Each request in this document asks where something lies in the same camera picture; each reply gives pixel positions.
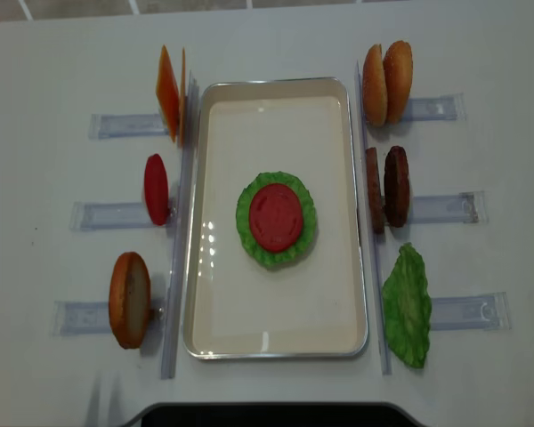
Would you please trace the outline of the brown meat patty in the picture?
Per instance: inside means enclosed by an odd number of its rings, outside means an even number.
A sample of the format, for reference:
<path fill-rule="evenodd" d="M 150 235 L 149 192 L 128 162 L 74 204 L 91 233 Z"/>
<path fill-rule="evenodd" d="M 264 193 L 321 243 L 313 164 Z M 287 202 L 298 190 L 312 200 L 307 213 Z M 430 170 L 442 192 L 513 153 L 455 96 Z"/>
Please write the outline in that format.
<path fill-rule="evenodd" d="M 401 228 L 406 224 L 409 204 L 409 164 L 406 151 L 401 146 L 392 146 L 384 165 L 384 213 L 391 226 Z"/>
<path fill-rule="evenodd" d="M 377 235 L 381 235 L 384 233 L 384 214 L 376 149 L 368 148 L 366 149 L 365 154 L 368 207 L 370 209 L 372 229 Z"/>

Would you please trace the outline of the red tomato slice on tray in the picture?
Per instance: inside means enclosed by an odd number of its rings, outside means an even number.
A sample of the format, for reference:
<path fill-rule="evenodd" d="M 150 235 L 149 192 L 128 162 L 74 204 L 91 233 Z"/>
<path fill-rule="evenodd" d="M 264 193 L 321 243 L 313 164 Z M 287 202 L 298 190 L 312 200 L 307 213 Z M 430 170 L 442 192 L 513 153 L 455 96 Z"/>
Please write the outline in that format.
<path fill-rule="evenodd" d="M 260 188 L 252 198 L 248 223 L 261 248 L 270 253 L 287 250 L 303 230 L 303 210 L 298 196 L 282 183 Z"/>

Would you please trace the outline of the green lettuce leaf on tray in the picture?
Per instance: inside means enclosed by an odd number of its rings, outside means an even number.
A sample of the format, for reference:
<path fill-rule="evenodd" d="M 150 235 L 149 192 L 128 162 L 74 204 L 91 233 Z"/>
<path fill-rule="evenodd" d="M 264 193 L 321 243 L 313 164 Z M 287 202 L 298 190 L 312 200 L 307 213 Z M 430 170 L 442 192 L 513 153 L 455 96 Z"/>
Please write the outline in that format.
<path fill-rule="evenodd" d="M 301 235 L 293 245 L 280 253 L 270 253 L 261 248 L 255 241 L 248 223 L 249 207 L 253 196 L 260 188 L 273 183 L 282 183 L 290 187 L 298 196 L 303 210 Z M 268 269 L 295 262 L 307 254 L 317 231 L 317 212 L 309 190 L 298 177 L 285 172 L 259 173 L 241 192 L 235 218 L 242 246 L 252 258 Z"/>

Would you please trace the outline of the red standing tomato slice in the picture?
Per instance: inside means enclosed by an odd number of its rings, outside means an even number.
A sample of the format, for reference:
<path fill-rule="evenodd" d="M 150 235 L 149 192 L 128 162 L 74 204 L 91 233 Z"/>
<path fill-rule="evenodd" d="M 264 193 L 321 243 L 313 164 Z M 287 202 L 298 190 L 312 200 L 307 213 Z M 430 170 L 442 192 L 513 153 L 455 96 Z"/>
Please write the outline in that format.
<path fill-rule="evenodd" d="M 159 154 L 148 157 L 144 171 L 144 197 L 149 216 L 155 225 L 168 221 L 168 181 L 163 160 Z"/>

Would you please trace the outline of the orange cheese slice front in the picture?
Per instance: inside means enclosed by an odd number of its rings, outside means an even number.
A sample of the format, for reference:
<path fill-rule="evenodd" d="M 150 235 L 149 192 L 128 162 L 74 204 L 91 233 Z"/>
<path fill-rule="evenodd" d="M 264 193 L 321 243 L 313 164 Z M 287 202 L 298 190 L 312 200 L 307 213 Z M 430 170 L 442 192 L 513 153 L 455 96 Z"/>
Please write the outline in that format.
<path fill-rule="evenodd" d="M 156 95 L 170 137 L 173 141 L 176 141 L 176 137 L 179 133 L 180 94 L 174 76 L 172 63 L 164 45 L 161 48 L 158 62 Z"/>

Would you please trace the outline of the green standing lettuce leaf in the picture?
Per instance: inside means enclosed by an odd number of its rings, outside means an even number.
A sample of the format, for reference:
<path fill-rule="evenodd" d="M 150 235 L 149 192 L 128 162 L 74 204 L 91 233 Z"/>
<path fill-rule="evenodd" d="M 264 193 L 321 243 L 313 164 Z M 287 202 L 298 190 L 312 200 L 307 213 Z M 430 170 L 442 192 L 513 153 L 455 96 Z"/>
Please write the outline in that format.
<path fill-rule="evenodd" d="M 432 299 L 422 255 L 410 244 L 399 255 L 382 289 L 385 338 L 406 366 L 422 369 L 430 348 Z"/>

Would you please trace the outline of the white metal tray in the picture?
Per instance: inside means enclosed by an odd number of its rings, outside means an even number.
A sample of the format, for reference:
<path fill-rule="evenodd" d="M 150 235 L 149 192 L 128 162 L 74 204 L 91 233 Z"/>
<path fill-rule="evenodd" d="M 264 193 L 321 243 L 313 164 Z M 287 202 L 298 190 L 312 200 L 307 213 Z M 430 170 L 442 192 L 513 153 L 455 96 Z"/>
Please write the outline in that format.
<path fill-rule="evenodd" d="M 368 315 L 348 92 L 333 77 L 211 85 L 199 104 L 183 341 L 200 360 L 350 357 Z M 263 266 L 237 202 L 260 173 L 290 173 L 317 214 L 305 252 Z"/>

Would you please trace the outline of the golden bun half left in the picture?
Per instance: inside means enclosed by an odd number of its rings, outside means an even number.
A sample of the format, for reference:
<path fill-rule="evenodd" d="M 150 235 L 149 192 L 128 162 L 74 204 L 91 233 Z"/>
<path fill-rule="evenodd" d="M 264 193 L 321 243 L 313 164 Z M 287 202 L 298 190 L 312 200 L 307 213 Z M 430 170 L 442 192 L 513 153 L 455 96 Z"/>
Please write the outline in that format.
<path fill-rule="evenodd" d="M 387 116 L 388 97 L 380 44 L 374 44 L 368 50 L 363 64 L 361 89 L 367 121 L 374 127 L 383 126 Z"/>

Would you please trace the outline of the golden bun half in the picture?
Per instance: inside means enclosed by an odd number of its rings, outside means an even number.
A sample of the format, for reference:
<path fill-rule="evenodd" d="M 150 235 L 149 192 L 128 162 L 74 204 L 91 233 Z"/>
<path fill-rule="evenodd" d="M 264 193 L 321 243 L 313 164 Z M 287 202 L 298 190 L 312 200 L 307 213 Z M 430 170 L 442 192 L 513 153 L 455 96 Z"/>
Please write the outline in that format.
<path fill-rule="evenodd" d="M 383 126 L 387 116 L 388 97 L 380 44 L 374 44 L 368 50 L 363 64 L 361 89 L 367 121 L 374 127 Z"/>
<path fill-rule="evenodd" d="M 399 123 L 409 100 L 413 80 L 411 46 L 405 41 L 394 42 L 384 59 L 384 77 L 387 88 L 387 122 Z"/>

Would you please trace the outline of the golden bun half right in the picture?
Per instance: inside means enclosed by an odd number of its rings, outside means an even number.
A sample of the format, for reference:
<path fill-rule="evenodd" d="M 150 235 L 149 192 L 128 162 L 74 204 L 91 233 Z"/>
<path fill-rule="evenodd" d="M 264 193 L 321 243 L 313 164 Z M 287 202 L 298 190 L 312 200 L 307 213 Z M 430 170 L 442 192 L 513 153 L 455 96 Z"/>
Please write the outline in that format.
<path fill-rule="evenodd" d="M 387 122 L 399 123 L 409 100 L 413 80 L 411 46 L 405 41 L 394 42 L 384 59 L 384 77 L 387 88 Z"/>

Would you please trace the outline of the clear left acrylic rack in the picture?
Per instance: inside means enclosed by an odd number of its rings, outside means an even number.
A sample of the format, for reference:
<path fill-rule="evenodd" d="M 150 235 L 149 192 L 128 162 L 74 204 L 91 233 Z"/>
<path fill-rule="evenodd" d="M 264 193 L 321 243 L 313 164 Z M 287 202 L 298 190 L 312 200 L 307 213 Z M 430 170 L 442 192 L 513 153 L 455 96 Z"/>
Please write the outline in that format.
<path fill-rule="evenodd" d="M 180 335 L 182 289 L 187 270 L 187 248 L 191 231 L 193 178 L 197 159 L 199 86 L 189 75 L 187 94 L 186 145 L 182 150 L 177 195 L 168 200 L 171 213 L 165 228 L 174 238 L 170 284 L 165 297 L 150 302 L 151 314 L 156 318 L 149 322 L 150 330 L 163 332 L 161 377 L 172 379 L 176 373 L 177 349 Z M 93 115 L 90 136 L 94 139 L 125 136 L 156 136 L 164 132 L 155 114 L 148 115 Z M 155 225 L 142 202 L 137 203 L 81 203 L 73 206 L 69 227 L 74 231 L 147 229 Z M 53 321 L 53 334 L 71 336 L 78 334 L 106 334 L 109 332 L 109 305 L 106 302 L 57 302 Z"/>

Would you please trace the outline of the clear acrylic rack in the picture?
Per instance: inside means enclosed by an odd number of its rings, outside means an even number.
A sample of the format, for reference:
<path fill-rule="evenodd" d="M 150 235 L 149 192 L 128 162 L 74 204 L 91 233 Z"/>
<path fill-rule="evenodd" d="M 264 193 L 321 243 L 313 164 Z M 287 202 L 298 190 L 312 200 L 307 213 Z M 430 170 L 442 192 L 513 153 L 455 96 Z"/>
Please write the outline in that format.
<path fill-rule="evenodd" d="M 182 150 L 177 195 L 168 200 L 171 213 L 165 228 L 174 238 L 170 284 L 165 297 L 150 302 L 151 314 L 156 318 L 149 322 L 150 330 L 163 332 L 161 377 L 172 379 L 176 373 L 177 349 L 180 335 L 182 289 L 187 270 L 187 248 L 191 231 L 193 178 L 197 159 L 199 86 L 189 75 L 187 94 L 186 145 Z M 94 139 L 125 136 L 156 136 L 164 132 L 155 114 L 148 115 L 93 115 L 90 136 Z M 81 203 L 73 206 L 69 227 L 74 231 L 147 229 L 155 225 L 142 202 L 137 203 Z M 78 334 L 106 334 L 109 332 L 109 305 L 106 302 L 57 302 L 53 321 L 53 334 L 71 336 Z"/>
<path fill-rule="evenodd" d="M 450 118 L 458 117 L 462 96 L 411 99 L 404 117 L 411 121 L 442 120 L 449 105 Z M 486 223 L 488 215 L 484 205 L 484 193 L 465 192 L 446 196 L 417 196 L 409 209 L 410 224 L 441 223 Z M 384 241 L 372 234 L 369 237 L 369 263 L 364 268 L 364 281 L 374 288 L 376 308 L 377 342 L 383 375 L 392 373 L 391 352 L 386 342 L 384 305 L 382 302 L 383 264 L 380 260 L 380 245 Z M 506 293 L 482 294 L 466 297 L 441 297 L 432 299 L 431 329 L 434 331 L 456 330 L 509 330 L 510 321 Z"/>

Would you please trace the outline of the black base at bottom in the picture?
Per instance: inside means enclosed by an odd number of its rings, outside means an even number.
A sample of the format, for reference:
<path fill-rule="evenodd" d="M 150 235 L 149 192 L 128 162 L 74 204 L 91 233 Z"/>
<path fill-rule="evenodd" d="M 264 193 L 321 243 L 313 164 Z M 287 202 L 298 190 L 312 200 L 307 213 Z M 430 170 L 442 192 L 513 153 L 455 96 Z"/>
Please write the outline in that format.
<path fill-rule="evenodd" d="M 141 426 L 418 426 L 386 404 L 241 403 L 170 404 L 144 411 Z"/>

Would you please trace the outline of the clear right acrylic rack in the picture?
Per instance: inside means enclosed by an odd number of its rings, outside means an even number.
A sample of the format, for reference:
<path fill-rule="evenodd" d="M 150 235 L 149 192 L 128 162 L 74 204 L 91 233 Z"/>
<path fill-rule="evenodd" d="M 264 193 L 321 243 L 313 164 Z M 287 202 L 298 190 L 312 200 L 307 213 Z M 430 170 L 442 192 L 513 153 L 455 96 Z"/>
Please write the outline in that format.
<path fill-rule="evenodd" d="M 411 99 L 404 117 L 411 121 L 442 120 L 449 105 L 450 118 L 458 117 L 462 96 Z M 417 196 L 409 209 L 410 224 L 441 223 L 486 223 L 488 215 L 484 205 L 484 193 L 465 192 L 446 196 Z M 386 342 L 384 305 L 382 302 L 383 264 L 380 260 L 380 245 L 384 241 L 372 234 L 369 237 L 369 263 L 364 268 L 364 281 L 374 288 L 376 308 L 377 342 L 383 375 L 392 373 L 391 352 Z M 510 321 L 506 293 L 482 294 L 466 297 L 441 297 L 432 299 L 431 329 L 434 331 L 456 330 L 509 330 Z"/>

